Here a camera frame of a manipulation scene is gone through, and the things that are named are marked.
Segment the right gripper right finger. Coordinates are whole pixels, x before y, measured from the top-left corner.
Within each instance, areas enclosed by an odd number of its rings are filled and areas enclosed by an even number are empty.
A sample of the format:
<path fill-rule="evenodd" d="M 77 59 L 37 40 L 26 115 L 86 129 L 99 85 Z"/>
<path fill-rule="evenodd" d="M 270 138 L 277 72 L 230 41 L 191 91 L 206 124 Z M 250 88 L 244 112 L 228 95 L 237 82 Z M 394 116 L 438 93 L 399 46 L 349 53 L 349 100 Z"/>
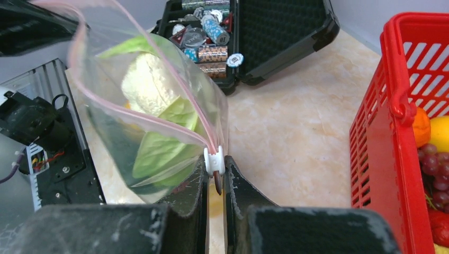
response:
<path fill-rule="evenodd" d="M 399 253 L 386 221 L 359 208 L 279 206 L 225 157 L 226 253 Z"/>

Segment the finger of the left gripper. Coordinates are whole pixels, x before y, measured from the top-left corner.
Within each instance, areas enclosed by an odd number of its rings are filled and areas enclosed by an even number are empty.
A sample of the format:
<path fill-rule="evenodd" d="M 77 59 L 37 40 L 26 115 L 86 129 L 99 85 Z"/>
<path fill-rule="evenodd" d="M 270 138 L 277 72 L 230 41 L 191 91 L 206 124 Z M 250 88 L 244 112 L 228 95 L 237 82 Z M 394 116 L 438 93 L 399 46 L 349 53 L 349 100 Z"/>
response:
<path fill-rule="evenodd" d="M 31 4 L 1 1 L 1 57 L 15 57 L 69 41 L 78 21 Z"/>

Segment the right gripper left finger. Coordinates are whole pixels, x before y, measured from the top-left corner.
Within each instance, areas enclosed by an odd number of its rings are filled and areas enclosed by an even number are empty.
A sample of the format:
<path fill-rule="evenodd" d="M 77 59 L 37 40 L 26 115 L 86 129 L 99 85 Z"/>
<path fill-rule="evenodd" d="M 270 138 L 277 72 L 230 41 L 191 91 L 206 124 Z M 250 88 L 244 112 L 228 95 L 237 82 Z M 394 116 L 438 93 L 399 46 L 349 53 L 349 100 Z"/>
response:
<path fill-rule="evenodd" d="M 25 221 L 9 253 L 208 253 L 208 190 L 200 159 L 155 204 L 49 205 Z"/>

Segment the toy cauliflower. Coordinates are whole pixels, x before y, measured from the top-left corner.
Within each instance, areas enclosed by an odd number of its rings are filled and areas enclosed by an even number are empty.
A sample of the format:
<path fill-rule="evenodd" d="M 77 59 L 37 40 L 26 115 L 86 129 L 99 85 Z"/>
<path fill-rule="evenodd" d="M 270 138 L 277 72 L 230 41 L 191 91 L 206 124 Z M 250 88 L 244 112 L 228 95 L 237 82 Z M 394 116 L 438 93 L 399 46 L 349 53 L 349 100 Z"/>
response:
<path fill-rule="evenodd" d="M 102 52 L 99 58 L 115 60 L 125 56 L 133 56 L 120 84 L 127 99 L 126 108 L 205 134 L 194 107 L 181 94 L 162 58 L 143 36 L 126 40 Z M 126 127 L 135 130 L 141 139 L 131 171 L 132 189 L 180 184 L 191 173 L 203 150 L 159 132 L 142 131 L 134 124 Z"/>

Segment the clear zip top bag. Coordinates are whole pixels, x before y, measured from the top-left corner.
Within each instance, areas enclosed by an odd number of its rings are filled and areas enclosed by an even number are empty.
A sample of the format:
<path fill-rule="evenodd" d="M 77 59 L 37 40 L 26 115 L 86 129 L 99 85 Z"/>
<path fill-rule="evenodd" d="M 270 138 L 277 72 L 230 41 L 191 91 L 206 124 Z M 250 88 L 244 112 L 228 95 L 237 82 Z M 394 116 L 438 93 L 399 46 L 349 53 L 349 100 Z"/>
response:
<path fill-rule="evenodd" d="M 67 58 L 71 81 L 127 188 L 154 203 L 202 158 L 221 193 L 228 105 L 215 82 L 118 1 L 34 4 L 78 22 Z"/>

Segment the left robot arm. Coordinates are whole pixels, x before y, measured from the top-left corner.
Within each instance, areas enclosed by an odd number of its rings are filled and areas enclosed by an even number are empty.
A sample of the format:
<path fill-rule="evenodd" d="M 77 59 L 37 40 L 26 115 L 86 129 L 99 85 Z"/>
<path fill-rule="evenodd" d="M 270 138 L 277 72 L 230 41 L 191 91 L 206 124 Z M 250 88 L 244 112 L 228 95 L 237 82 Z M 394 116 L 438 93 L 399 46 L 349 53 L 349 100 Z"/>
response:
<path fill-rule="evenodd" d="M 1 57 L 16 57 L 46 46 L 68 41 L 77 21 L 38 7 L 29 1 L 1 1 Z M 25 146 L 35 143 L 57 152 L 74 139 L 74 132 L 62 117 L 68 96 L 56 108 L 55 101 L 30 99 L 20 92 L 1 88 L 1 134 Z"/>

